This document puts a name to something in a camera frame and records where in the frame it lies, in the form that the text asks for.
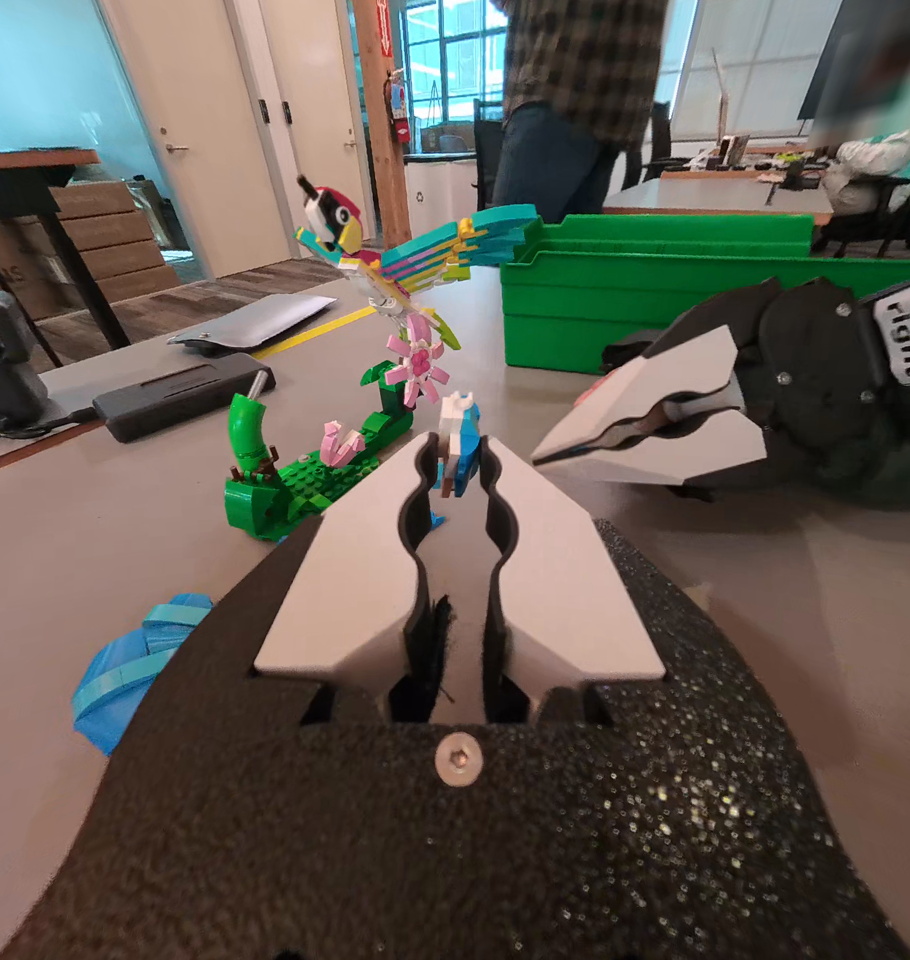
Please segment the grey office table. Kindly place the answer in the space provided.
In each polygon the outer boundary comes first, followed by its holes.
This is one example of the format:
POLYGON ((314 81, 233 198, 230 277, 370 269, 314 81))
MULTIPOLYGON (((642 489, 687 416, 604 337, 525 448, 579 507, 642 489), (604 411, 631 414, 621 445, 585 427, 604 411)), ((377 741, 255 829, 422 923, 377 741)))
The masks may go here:
POLYGON ((788 190, 774 182, 751 176, 707 172, 688 176, 664 174, 604 201, 607 214, 762 215, 810 216, 815 226, 831 222, 833 209, 821 186, 788 190))

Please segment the person's right hand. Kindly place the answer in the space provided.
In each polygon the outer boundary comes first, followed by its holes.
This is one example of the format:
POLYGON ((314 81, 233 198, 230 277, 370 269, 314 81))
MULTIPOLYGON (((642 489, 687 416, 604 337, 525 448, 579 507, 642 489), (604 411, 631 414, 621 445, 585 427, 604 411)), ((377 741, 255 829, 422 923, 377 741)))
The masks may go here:
POLYGON ((582 403, 584 403, 594 392, 596 392, 599 388, 601 388, 601 387, 603 387, 604 385, 606 385, 609 381, 613 380, 613 378, 615 378, 616 380, 619 379, 619 378, 623 378, 623 375, 624 375, 626 372, 633 371, 634 368, 635 368, 635 366, 637 366, 637 365, 636 365, 636 361, 635 361, 635 360, 631 360, 631 361, 629 361, 629 362, 626 363, 626 364, 623 364, 623 365, 621 365, 621 366, 614 367, 612 370, 610 370, 609 372, 607 372, 604 376, 602 376, 601 378, 599 378, 599 379, 598 379, 595 383, 593 383, 590 387, 588 387, 586 390, 584 390, 584 391, 575 399, 575 401, 574 401, 574 403, 573 403, 573 407, 578 407, 578 406, 580 406, 580 405, 581 405, 582 403))

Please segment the blue white lego piece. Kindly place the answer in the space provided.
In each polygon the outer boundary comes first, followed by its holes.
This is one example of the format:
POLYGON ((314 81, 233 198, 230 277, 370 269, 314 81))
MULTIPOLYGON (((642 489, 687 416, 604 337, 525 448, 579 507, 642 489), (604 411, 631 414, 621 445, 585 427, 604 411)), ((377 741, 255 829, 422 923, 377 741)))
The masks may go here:
POLYGON ((441 400, 437 429, 434 489, 442 499, 465 493, 478 471, 481 441, 481 413, 473 393, 449 393, 441 400))

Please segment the wooden desk black legs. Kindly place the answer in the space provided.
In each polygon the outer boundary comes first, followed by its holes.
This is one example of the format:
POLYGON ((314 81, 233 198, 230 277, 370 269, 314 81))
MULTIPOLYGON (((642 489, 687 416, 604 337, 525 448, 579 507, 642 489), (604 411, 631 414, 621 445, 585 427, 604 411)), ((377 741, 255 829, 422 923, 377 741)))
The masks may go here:
POLYGON ((85 309, 109 349, 117 351, 132 342, 62 225, 61 208, 51 193, 52 187, 67 186, 78 167, 100 162, 98 153, 87 148, 0 151, 0 221, 35 217, 40 222, 85 309))

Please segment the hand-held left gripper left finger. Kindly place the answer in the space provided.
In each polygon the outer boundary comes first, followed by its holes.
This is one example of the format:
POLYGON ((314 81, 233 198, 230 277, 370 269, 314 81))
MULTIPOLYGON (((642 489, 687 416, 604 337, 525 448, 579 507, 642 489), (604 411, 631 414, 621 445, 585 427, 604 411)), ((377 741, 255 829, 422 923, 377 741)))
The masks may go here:
POLYGON ((327 508, 254 659, 266 677, 432 710, 439 609, 418 547, 432 529, 439 437, 415 436, 327 508))

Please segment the colourful lego parrot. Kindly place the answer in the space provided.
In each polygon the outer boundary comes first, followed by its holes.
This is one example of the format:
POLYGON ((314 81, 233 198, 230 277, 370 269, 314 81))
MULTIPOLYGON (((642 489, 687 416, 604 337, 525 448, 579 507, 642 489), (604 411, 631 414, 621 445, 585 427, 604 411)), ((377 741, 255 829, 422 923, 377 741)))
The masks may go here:
POLYGON ((474 267, 510 262, 525 230, 538 220, 531 203, 497 206, 378 251, 363 245, 361 212, 346 195, 303 174, 296 182, 308 226, 296 231, 295 240, 340 270, 386 317, 419 311, 415 294, 466 281, 474 267))

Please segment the cardboard box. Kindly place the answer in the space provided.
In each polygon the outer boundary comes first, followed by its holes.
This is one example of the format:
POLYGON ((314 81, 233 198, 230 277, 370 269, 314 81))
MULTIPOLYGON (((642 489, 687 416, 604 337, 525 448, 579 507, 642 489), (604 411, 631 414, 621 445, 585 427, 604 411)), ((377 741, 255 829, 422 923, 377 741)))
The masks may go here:
MULTIPOLYGON (((123 181, 50 187, 57 219, 112 304, 183 284, 123 181)), ((34 321, 83 309, 75 280, 36 215, 0 220, 0 273, 34 321)))

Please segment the white plastic bag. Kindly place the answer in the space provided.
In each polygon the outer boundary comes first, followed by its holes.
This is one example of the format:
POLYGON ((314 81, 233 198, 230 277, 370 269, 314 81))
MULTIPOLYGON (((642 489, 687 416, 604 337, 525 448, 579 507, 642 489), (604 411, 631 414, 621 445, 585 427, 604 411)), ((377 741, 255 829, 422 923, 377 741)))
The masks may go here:
POLYGON ((908 181, 893 188, 889 210, 897 210, 909 198, 910 128, 881 139, 848 141, 838 148, 821 179, 835 215, 871 213, 878 207, 880 188, 856 183, 863 177, 894 177, 908 181))

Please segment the white recycling cabinet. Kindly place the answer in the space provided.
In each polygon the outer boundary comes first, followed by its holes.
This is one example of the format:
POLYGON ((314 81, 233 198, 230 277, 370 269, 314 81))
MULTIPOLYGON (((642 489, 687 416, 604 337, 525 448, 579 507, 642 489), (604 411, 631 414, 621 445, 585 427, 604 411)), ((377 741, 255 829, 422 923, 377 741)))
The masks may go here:
POLYGON ((403 160, 413 237, 473 216, 477 210, 474 152, 412 153, 403 160))

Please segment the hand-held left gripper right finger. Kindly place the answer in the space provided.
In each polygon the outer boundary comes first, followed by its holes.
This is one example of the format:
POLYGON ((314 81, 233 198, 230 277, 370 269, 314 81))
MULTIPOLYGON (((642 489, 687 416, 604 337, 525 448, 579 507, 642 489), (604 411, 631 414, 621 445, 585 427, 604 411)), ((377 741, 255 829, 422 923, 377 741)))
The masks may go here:
POLYGON ((483 637, 487 714, 536 714, 556 689, 654 682, 666 668, 591 515, 497 438, 480 446, 500 556, 483 637))

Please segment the black charging dock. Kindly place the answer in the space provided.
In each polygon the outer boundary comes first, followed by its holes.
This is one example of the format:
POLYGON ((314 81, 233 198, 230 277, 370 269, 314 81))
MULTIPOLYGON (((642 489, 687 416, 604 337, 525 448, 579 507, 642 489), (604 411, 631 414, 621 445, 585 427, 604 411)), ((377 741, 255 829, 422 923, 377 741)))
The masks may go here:
POLYGON ((0 291, 0 431, 34 426, 49 392, 31 366, 34 334, 16 299, 0 291))

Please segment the green lego plant base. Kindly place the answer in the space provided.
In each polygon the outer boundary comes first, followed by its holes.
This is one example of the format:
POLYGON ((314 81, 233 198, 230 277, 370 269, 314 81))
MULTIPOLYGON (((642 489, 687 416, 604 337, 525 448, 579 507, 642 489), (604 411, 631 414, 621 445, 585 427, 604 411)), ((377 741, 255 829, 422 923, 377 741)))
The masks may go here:
POLYGON ((446 349, 457 351, 460 345, 434 311, 407 312, 400 332, 389 338, 392 359, 371 366, 360 381, 377 386, 381 408, 359 430, 326 422, 319 449, 287 465, 279 465, 278 451, 264 439, 266 406, 260 397, 268 374, 257 372, 229 404, 234 464, 223 489, 228 525, 258 541, 279 543, 371 475, 380 454, 412 428, 419 400, 439 400, 439 388, 449 382, 439 365, 446 349))

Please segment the black mesh office chair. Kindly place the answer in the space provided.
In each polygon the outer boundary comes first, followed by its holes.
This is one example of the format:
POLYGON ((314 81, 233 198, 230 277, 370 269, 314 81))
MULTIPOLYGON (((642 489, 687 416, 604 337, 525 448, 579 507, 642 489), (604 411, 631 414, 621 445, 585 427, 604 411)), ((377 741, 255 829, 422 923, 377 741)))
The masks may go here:
POLYGON ((477 210, 494 204, 498 166, 504 139, 503 103, 473 100, 473 136, 476 158, 477 210))

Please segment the yellow tape strip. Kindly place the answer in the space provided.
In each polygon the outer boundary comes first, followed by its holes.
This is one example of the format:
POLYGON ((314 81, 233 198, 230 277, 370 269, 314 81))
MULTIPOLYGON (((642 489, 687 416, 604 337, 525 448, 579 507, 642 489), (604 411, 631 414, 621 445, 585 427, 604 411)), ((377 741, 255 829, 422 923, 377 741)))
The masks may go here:
POLYGON ((368 306, 345 314, 341 317, 329 319, 328 321, 307 329, 304 332, 296 333, 282 341, 259 348, 254 354, 252 354, 252 357, 257 361, 264 361, 272 356, 282 354, 314 339, 323 337, 336 330, 340 330, 341 328, 349 326, 375 313, 375 308, 368 306))

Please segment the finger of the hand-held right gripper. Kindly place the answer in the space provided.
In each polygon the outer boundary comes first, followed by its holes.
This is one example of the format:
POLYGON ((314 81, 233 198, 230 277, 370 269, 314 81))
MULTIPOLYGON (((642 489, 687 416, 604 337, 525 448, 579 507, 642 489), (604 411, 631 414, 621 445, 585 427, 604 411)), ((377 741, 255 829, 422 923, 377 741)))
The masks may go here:
POLYGON ((624 440, 616 447, 533 454, 532 462, 552 478, 677 487, 767 458, 761 426, 737 409, 702 414, 681 426, 680 433, 640 437, 634 443, 624 440))
POLYGON ((653 356, 634 358, 623 378, 612 378, 559 424, 559 446, 573 449, 596 441, 610 427, 647 417, 679 393, 708 396, 727 386, 737 344, 727 326, 709 330, 653 356))

